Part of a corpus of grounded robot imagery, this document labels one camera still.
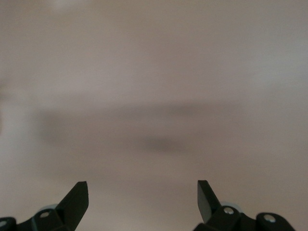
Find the beige wall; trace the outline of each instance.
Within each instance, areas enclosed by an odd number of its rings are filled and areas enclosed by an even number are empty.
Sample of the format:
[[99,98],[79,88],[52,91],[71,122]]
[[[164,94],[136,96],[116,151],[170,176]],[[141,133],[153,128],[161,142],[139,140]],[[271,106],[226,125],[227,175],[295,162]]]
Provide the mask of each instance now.
[[87,180],[77,230],[192,230],[196,182],[308,225],[308,1],[0,2],[0,217]]

